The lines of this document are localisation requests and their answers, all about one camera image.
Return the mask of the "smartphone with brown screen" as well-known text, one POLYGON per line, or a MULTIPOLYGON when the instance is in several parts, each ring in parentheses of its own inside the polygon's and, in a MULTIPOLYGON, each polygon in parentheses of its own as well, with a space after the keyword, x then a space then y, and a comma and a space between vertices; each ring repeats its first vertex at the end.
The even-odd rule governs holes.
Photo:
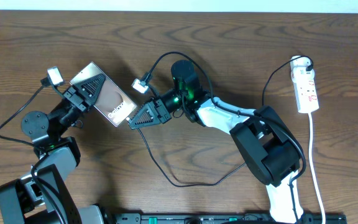
POLYGON ((70 84, 78 85, 87 79, 101 75, 104 77, 104 83, 94 107, 115 127, 118 127, 137 108, 137 105, 94 62, 88 64, 73 77, 70 84))

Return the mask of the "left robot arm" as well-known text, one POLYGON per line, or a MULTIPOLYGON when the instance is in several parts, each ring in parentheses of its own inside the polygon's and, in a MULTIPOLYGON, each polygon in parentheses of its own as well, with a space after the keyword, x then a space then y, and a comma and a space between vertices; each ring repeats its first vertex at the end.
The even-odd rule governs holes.
POLYGON ((98 74, 67 88, 61 102, 49 113, 31 111, 21 122, 31 138, 38 162, 30 172, 0 186, 0 210, 4 223, 112 223, 98 204, 78 208, 64 180, 80 163, 73 137, 63 133, 80 122, 96 103, 106 80, 98 74))

